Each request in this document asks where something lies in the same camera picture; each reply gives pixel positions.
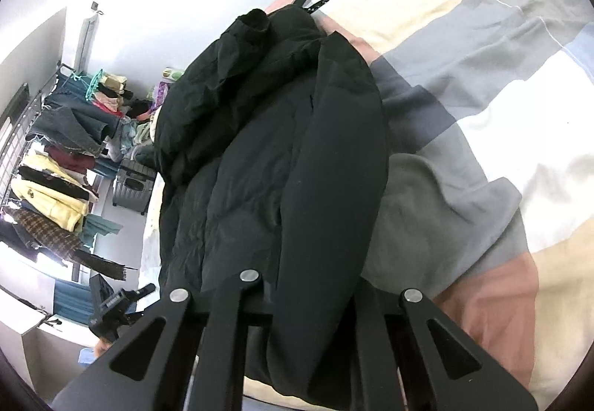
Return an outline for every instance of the black jacket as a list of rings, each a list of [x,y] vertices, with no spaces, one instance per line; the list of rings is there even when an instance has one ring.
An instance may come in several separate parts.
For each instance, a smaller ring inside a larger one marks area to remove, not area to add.
[[[269,332],[249,336],[246,374],[348,407],[350,334],[336,331],[387,177],[381,99],[361,56],[298,6],[253,10],[171,87],[154,146],[162,294],[257,269],[275,311]]]

